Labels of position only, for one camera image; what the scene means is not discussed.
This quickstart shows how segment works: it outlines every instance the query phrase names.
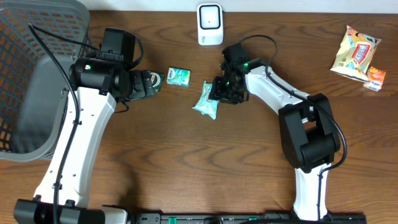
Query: wooden table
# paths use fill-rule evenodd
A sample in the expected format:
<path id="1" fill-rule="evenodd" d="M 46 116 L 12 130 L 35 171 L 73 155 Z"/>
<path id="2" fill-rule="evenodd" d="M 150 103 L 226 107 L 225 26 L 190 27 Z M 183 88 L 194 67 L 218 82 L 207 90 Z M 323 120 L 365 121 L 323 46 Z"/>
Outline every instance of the wooden table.
<path id="1" fill-rule="evenodd" d="M 382 39 L 372 61 L 387 72 L 378 93 L 329 71 L 347 24 Z M 216 120 L 192 109 L 203 81 L 221 75 L 221 51 L 245 36 L 266 34 L 279 42 L 276 74 L 307 93 L 325 94 L 347 138 L 348 158 L 328 178 L 328 209 L 363 212 L 369 223 L 398 222 L 397 15 L 226 12 L 224 42 L 211 47 L 198 45 L 194 12 L 91 12 L 96 44 L 106 27 L 141 39 L 139 69 L 182 67 L 192 76 L 189 88 L 164 83 L 154 98 L 132 102 L 128 113 L 111 117 L 93 172 L 90 208 L 290 210 L 294 170 L 282 153 L 277 115 L 255 96 L 240 105 L 219 104 Z M 274 53 L 262 39 L 244 47 L 252 58 Z M 16 200 L 32 198 L 48 164 L 0 162 L 1 222 L 13 222 Z"/>

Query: orange package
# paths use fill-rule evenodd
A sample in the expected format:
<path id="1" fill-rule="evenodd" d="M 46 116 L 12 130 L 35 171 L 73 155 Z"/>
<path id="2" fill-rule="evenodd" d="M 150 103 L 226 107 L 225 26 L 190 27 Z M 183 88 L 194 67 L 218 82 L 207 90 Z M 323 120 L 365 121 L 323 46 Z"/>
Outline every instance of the orange package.
<path id="1" fill-rule="evenodd" d="M 363 87 L 368 88 L 373 91 L 381 90 L 383 86 L 384 77 L 386 72 L 378 70 L 377 68 L 371 67 L 368 70 L 368 82 L 363 84 Z"/>

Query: light blue packet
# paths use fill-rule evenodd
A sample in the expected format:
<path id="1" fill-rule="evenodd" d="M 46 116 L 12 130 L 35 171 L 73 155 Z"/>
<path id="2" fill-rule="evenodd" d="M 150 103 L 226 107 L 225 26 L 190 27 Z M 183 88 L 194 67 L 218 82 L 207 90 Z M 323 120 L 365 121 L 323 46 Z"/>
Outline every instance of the light blue packet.
<path id="1" fill-rule="evenodd" d="M 211 118 L 216 119 L 218 100 L 209 100 L 212 85 L 211 83 L 206 83 L 206 81 L 204 82 L 201 97 L 193 109 L 200 111 L 203 115 L 208 114 Z"/>

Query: gray plastic basket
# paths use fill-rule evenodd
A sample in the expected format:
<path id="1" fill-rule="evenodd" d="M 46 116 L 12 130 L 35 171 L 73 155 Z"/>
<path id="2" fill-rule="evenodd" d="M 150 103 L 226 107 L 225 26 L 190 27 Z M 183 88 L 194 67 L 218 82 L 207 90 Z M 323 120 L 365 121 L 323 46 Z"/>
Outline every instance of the gray plastic basket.
<path id="1" fill-rule="evenodd" d="M 89 21 L 87 8 L 75 0 L 0 1 L 0 159 L 50 159 L 62 127 L 65 81 L 27 24 L 91 44 Z M 75 56 L 88 53 L 37 33 L 66 72 Z"/>

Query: perforated basket side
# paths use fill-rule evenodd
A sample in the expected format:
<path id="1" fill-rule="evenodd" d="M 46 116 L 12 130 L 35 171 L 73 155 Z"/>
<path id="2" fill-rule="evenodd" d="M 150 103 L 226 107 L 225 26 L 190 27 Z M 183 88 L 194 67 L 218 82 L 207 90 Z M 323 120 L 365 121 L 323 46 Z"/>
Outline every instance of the perforated basket side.
<path id="1" fill-rule="evenodd" d="M 45 55 L 27 24 L 30 22 L 62 37 L 91 44 L 87 33 L 89 21 L 88 10 L 75 0 L 0 1 L 0 153 L 28 153 L 38 148 L 32 145 L 29 149 L 18 150 L 10 144 L 32 72 Z M 55 55 L 78 57 L 89 51 L 80 45 L 38 34 Z M 32 132 L 40 133 L 37 136 L 42 136 L 42 141 L 36 139 L 35 142 L 44 144 L 51 130 L 32 127 Z"/>

